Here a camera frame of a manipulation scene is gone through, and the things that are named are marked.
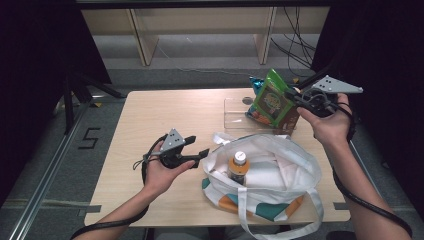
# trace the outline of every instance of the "hand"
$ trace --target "hand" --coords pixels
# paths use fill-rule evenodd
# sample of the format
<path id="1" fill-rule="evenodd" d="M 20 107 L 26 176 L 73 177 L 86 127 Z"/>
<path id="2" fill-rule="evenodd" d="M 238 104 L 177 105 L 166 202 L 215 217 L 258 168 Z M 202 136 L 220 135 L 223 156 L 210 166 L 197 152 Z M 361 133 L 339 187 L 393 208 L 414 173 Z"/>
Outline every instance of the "hand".
<path id="1" fill-rule="evenodd" d="M 349 104 L 347 96 L 340 93 L 338 94 L 337 102 Z M 345 104 L 339 104 L 339 106 L 351 113 L 351 110 Z M 311 124 L 314 136 L 321 144 L 346 142 L 350 119 L 342 111 L 336 111 L 336 113 L 325 118 L 319 118 L 305 108 L 299 107 L 297 111 L 300 116 Z"/>
<path id="2" fill-rule="evenodd" d="M 153 152 L 159 152 L 162 144 L 163 141 L 159 142 Z M 156 196 L 166 192 L 175 178 L 190 169 L 195 163 L 194 161 L 188 161 L 174 169 L 169 169 L 162 165 L 158 156 L 150 156 L 149 160 L 144 188 L 153 191 Z"/>

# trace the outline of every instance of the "gray carpet floor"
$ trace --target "gray carpet floor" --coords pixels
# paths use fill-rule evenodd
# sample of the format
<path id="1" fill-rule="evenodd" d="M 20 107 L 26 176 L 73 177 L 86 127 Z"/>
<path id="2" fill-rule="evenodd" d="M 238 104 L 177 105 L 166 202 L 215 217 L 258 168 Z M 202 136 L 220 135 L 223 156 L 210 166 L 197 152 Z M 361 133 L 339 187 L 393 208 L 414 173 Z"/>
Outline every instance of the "gray carpet floor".
<path id="1" fill-rule="evenodd" d="M 167 40 L 175 41 L 175 38 L 165 38 L 161 45 L 163 49 L 168 48 L 166 45 Z M 236 64 L 238 67 L 234 68 L 228 67 L 226 56 L 217 53 L 214 53 L 215 60 L 222 58 L 222 62 L 214 61 L 210 65 L 207 62 L 197 65 L 190 63 L 183 66 L 186 69 L 194 67 L 197 69 L 196 71 L 183 71 L 176 69 L 175 66 L 163 68 L 160 67 L 163 64 L 172 66 L 174 63 L 170 63 L 170 59 L 163 57 L 161 52 L 155 53 L 155 58 L 159 63 L 152 63 L 151 67 L 146 68 L 139 65 L 131 65 L 135 64 L 136 61 L 134 60 L 136 59 L 136 55 L 134 55 L 133 51 L 130 51 L 133 47 L 126 46 L 124 47 L 125 51 L 119 51 L 122 48 L 120 46 L 118 50 L 113 50 L 116 54 L 132 54 L 132 60 L 130 61 L 128 59 L 125 60 L 122 56 L 108 56 L 107 54 L 112 54 L 111 52 L 107 54 L 101 52 L 107 66 L 114 63 L 112 64 L 114 67 L 108 67 L 108 72 L 113 82 L 113 88 L 122 93 L 128 93 L 134 90 L 250 87 L 248 81 L 249 75 L 263 78 L 269 68 L 274 67 L 273 60 L 280 61 L 280 67 L 277 68 L 277 72 L 288 82 L 292 81 L 293 78 L 299 77 L 298 75 L 310 76 L 313 74 L 312 71 L 306 69 L 296 69 L 296 74 L 293 70 L 288 70 L 286 65 L 281 64 L 284 57 L 280 53 L 273 51 L 270 52 L 271 59 L 269 60 L 269 66 L 255 65 L 255 67 L 240 67 L 254 66 L 252 63 L 249 63 L 250 65 L 240 63 L 240 61 L 245 61 L 246 58 L 248 58 L 247 61 L 252 61 L 255 52 L 254 48 L 251 47 L 248 50 L 237 48 L 238 51 L 244 51 L 244 55 L 239 55 L 240 58 L 237 59 L 239 62 Z M 210 54 L 212 50 L 206 49 L 202 51 Z M 170 52 L 170 50 L 168 50 L 168 53 L 170 53 L 168 56 L 171 55 L 174 59 L 196 58 L 197 56 L 193 56 L 193 53 L 190 53 L 192 54 L 191 56 L 187 56 L 188 53 L 184 53 L 186 55 L 175 56 L 177 53 Z M 91 199 L 116 124 L 125 103 L 125 99 L 112 98 L 95 88 L 90 88 L 90 90 L 94 96 L 97 96 L 95 102 L 101 102 L 102 104 L 100 107 L 78 106 L 77 104 L 74 107 L 76 112 L 80 111 L 82 113 L 81 121 L 76 128 L 75 135 L 71 140 L 66 155 L 54 177 L 53 183 L 48 189 L 43 204 L 32 223 L 26 239 L 69 239 L 74 231 L 83 226 L 86 206 Z M 358 153 L 358 159 L 363 162 L 365 170 L 369 173 L 383 198 L 394 208 L 399 216 L 411 225 L 414 230 L 414 239 L 424 239 L 423 221 L 419 218 L 396 179 L 390 173 L 390 170 L 382 166 L 381 163 L 384 159 L 379 154 L 372 138 L 367 134 L 366 128 L 359 123 L 357 129 L 358 131 L 353 138 L 353 146 L 355 147 L 354 150 Z M 8 239 L 10 236 L 27 201 L 33 195 L 38 183 L 43 177 L 45 169 L 47 169 L 56 149 L 63 139 L 64 130 L 65 113 L 61 104 L 57 114 L 52 117 L 48 131 L 45 132 L 42 141 L 40 141 L 38 151 L 26 165 L 7 202 L 0 209 L 0 239 Z M 93 141 L 84 141 L 84 136 L 98 139 L 93 148 L 90 148 Z M 325 235 L 329 231 L 334 230 L 352 230 L 352 226 L 349 221 L 324 223 L 319 231 L 301 239 L 325 239 Z M 145 229 L 130 228 L 121 239 L 143 239 L 144 236 Z"/>

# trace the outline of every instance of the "snack bag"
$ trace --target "snack bag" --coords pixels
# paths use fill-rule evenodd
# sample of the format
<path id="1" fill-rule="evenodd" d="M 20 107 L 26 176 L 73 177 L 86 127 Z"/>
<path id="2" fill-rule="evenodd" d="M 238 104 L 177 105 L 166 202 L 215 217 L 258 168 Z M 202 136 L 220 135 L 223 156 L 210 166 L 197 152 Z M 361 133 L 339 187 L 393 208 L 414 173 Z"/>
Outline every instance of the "snack bag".
<path id="1" fill-rule="evenodd" d="M 250 81 L 256 98 L 246 116 L 291 135 L 299 114 L 293 102 L 284 97 L 284 91 L 289 88 L 287 84 L 274 69 L 265 80 L 251 78 Z"/>

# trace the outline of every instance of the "left hand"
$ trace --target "left hand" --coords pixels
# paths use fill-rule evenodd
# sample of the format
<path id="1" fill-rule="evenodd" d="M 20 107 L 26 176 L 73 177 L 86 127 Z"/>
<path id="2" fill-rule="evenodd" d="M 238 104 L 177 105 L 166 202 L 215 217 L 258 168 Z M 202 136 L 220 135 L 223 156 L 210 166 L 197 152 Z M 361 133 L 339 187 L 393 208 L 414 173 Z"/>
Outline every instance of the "left hand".
<path id="1" fill-rule="evenodd" d="M 159 142 L 153 152 L 159 152 L 162 144 L 163 141 Z M 153 191 L 157 196 L 166 192 L 171 187 L 175 178 L 190 169 L 195 163 L 194 160 L 188 161 L 174 169 L 169 169 L 162 165 L 158 156 L 150 156 L 149 160 L 151 161 L 147 164 L 147 176 L 144 188 Z"/>

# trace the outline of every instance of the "controller cable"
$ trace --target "controller cable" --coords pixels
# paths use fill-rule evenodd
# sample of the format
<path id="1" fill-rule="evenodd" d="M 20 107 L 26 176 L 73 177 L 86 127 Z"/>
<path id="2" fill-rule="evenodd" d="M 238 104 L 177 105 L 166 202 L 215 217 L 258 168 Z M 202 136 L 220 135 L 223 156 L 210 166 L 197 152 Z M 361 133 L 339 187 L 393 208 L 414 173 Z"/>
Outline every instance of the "controller cable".
<path id="1" fill-rule="evenodd" d="M 354 123 L 354 117 L 353 114 L 349 113 L 346 109 L 340 107 L 339 105 L 343 104 L 346 105 L 348 108 L 350 108 L 350 106 L 346 103 L 337 103 L 337 109 L 342 111 L 344 114 L 346 114 L 349 119 L 350 119 L 350 128 L 349 128 L 349 133 L 348 133 L 348 141 L 350 141 L 353 137 L 353 134 L 355 132 L 355 123 Z M 340 181 L 339 177 L 337 176 L 336 171 L 333 168 L 333 178 L 334 178 L 334 182 L 337 186 L 337 188 L 340 190 L 340 192 L 346 196 L 347 198 L 349 198 L 350 200 L 352 200 L 353 202 L 359 204 L 362 207 L 367 208 L 368 210 L 373 211 L 374 213 L 377 213 L 385 218 L 390 219 L 391 221 L 393 221 L 394 223 L 398 224 L 399 226 L 401 226 L 403 229 L 405 229 L 405 231 L 408 233 L 408 235 L 412 238 L 412 229 L 411 227 L 408 225 L 407 222 L 405 222 L 402 218 L 396 216 L 393 213 L 390 213 L 380 207 L 377 207 L 363 199 L 361 199 L 360 197 L 356 196 L 355 194 L 353 194 L 352 192 L 350 192 Z"/>
<path id="2" fill-rule="evenodd" d="M 149 152 L 147 152 L 146 154 L 143 155 L 143 159 L 134 163 L 134 165 L 133 165 L 134 170 L 138 167 L 138 165 L 141 164 L 141 175 L 142 175 L 142 179 L 143 179 L 143 184 L 146 181 L 147 164 L 149 163 L 148 159 L 150 157 L 150 154 L 153 152 L 153 149 L 155 148 L 155 146 L 160 141 L 165 140 L 167 136 L 168 136 L 168 134 L 165 134 L 164 136 L 162 136 L 158 140 L 156 140 L 156 142 L 149 149 Z M 113 222 L 95 223 L 95 224 L 91 224 L 91 225 L 82 227 L 72 235 L 71 240 L 78 237 L 81 234 L 86 233 L 86 232 L 104 229 L 104 228 L 112 228 L 112 227 L 120 227 L 120 226 L 130 225 L 130 224 L 140 220 L 142 217 L 144 217 L 144 215 L 147 213 L 148 209 L 149 209 L 149 205 L 147 205 L 147 207 L 143 211 L 141 211 L 140 213 L 138 213 L 134 217 L 131 217 L 131 218 L 128 218 L 128 219 L 123 219 L 123 220 L 118 220 L 118 221 L 113 221 Z"/>

